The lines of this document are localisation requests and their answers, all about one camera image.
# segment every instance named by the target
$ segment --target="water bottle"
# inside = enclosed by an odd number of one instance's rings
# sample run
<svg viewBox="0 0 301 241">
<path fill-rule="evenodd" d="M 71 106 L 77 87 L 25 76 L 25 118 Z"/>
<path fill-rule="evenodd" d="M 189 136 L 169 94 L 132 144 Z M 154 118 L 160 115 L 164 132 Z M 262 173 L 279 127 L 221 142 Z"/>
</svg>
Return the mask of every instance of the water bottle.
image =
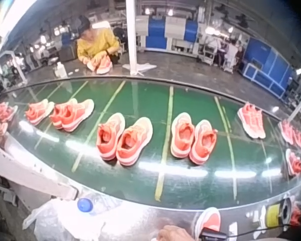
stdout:
<svg viewBox="0 0 301 241">
<path fill-rule="evenodd" d="M 88 213 L 92 216 L 109 211 L 119 205 L 120 202 L 113 197 L 97 193 L 88 193 L 77 202 L 77 207 L 81 212 Z"/>
</svg>

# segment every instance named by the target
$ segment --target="woman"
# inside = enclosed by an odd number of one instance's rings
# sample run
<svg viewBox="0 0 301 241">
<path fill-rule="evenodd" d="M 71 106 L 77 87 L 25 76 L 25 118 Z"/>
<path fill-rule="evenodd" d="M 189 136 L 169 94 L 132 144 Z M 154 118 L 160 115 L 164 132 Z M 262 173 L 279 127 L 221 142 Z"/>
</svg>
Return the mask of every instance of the woman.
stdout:
<svg viewBox="0 0 301 241">
<path fill-rule="evenodd" d="M 111 29 L 93 29 L 85 16 L 77 19 L 76 28 L 80 37 L 77 40 L 77 54 L 83 64 L 91 61 L 92 65 L 98 66 L 107 55 L 114 64 L 118 61 L 119 42 Z"/>
</svg>

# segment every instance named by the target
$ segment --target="cable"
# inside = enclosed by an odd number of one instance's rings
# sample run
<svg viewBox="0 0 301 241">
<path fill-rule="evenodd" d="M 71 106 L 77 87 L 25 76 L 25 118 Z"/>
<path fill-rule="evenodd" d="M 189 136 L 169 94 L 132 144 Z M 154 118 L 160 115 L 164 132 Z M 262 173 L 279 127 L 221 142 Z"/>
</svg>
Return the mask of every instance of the cable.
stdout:
<svg viewBox="0 0 301 241">
<path fill-rule="evenodd" d="M 250 233 L 253 233 L 253 232 L 256 232 L 256 231 L 266 231 L 266 230 L 275 229 L 275 228 L 279 228 L 279 227 L 286 227 L 286 226 L 292 227 L 292 225 L 290 225 L 290 224 L 284 224 L 284 225 L 279 225 L 279 226 L 275 226 L 275 227 L 255 229 L 255 230 L 251 230 L 251 231 L 248 231 L 248 232 L 240 233 L 238 235 L 228 236 L 228 238 L 230 238 L 230 237 L 239 237 L 239 236 L 247 235 L 247 234 L 250 234 Z"/>
</svg>

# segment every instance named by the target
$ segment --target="blue bottle cap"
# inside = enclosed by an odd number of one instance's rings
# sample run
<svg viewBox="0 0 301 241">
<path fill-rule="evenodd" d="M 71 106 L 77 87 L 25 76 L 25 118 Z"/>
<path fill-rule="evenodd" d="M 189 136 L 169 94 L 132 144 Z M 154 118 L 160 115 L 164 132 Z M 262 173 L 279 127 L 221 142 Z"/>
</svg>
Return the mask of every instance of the blue bottle cap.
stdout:
<svg viewBox="0 0 301 241">
<path fill-rule="evenodd" d="M 77 207 L 82 212 L 90 212 L 93 204 L 88 198 L 80 198 L 77 202 Z"/>
</svg>

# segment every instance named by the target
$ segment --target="yellow shirt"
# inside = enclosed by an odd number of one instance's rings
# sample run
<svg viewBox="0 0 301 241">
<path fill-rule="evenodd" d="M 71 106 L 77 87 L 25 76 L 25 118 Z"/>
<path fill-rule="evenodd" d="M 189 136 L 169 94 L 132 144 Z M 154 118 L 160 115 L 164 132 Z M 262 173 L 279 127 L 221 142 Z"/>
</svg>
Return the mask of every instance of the yellow shirt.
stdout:
<svg viewBox="0 0 301 241">
<path fill-rule="evenodd" d="M 99 29 L 94 43 L 87 42 L 83 39 L 77 40 L 78 58 L 81 56 L 93 58 L 99 52 L 107 50 L 110 47 L 119 47 L 119 42 L 114 33 L 111 29 Z"/>
</svg>

